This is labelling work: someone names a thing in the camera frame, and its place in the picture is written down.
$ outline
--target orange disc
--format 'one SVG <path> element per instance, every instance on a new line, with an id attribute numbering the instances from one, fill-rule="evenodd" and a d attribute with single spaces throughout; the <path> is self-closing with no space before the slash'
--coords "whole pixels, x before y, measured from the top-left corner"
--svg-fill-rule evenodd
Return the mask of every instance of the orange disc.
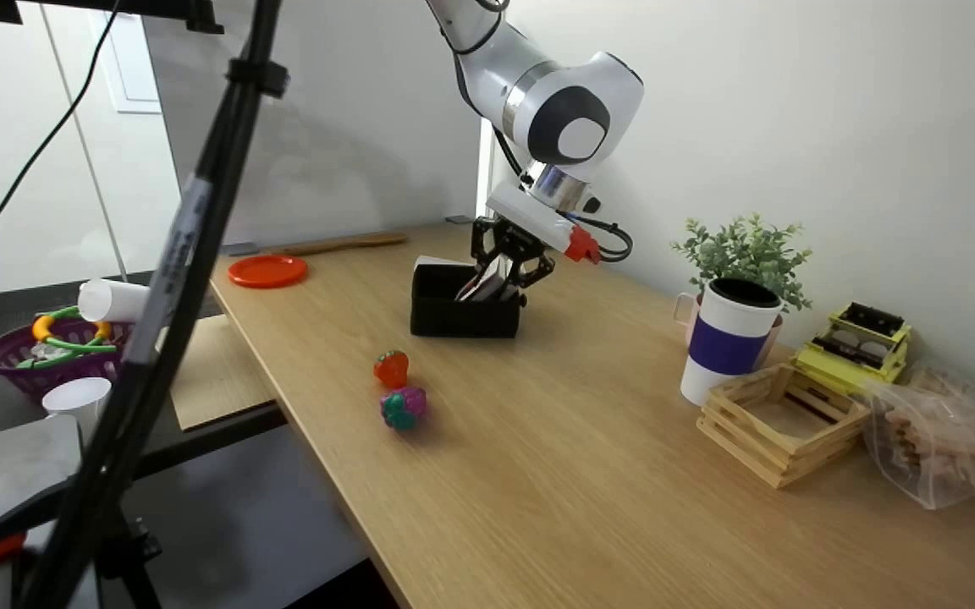
<path id="1" fill-rule="evenodd" d="M 301 255 L 243 255 L 227 266 L 227 278 L 243 288 L 286 288 L 310 278 L 310 262 Z"/>

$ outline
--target wooden tray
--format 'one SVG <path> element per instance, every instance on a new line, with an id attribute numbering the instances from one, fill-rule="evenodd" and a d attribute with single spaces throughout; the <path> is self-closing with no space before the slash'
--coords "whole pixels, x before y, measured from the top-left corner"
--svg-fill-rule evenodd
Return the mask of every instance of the wooden tray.
<path id="1" fill-rule="evenodd" d="M 787 363 L 717 386 L 697 430 L 772 486 L 789 486 L 856 446 L 867 404 Z"/>

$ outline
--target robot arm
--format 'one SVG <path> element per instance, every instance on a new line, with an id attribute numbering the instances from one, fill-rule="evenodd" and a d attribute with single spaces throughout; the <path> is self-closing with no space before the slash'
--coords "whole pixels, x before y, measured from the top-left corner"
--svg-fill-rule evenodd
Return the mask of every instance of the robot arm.
<path id="1" fill-rule="evenodd" d="M 574 261 L 601 261 L 601 243 L 574 213 L 585 206 L 585 182 L 637 115 L 639 75 L 612 52 L 559 66 L 505 19 L 509 0 L 427 0 L 427 5 L 453 51 L 464 102 L 494 126 L 503 146 L 542 164 L 535 182 L 515 180 L 490 191 L 487 206 L 503 222 L 490 225 L 494 250 L 478 254 L 481 271 L 499 266 L 499 255 L 518 255 L 509 266 L 538 255 L 530 236 Z"/>

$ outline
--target white pot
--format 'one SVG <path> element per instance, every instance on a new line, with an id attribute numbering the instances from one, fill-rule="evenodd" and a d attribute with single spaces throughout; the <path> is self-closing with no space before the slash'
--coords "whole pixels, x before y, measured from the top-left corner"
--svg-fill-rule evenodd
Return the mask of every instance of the white pot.
<path id="1" fill-rule="evenodd" d="M 682 391 L 700 404 L 714 386 L 759 367 L 781 299 L 762 284 L 722 278 L 697 303 Z"/>

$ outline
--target black pole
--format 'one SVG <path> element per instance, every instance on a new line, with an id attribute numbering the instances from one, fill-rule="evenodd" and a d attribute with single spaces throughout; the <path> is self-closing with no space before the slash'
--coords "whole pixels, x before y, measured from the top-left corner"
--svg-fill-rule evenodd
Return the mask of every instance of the black pole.
<path id="1" fill-rule="evenodd" d="M 65 493 L 55 535 L 25 586 L 25 609 L 63 609 L 70 601 L 83 571 L 114 524 L 113 517 L 118 517 L 118 500 L 131 482 L 149 430 L 171 400 L 240 189 L 261 95 L 279 95 L 286 85 L 286 69 L 272 64 L 279 12 L 281 0 L 253 4 L 250 38 L 240 59 L 233 59 L 204 157 L 184 191 L 171 248 L 149 284 L 147 314 L 125 345 L 121 374 L 113 386 L 110 410 L 83 455 L 75 486 Z"/>

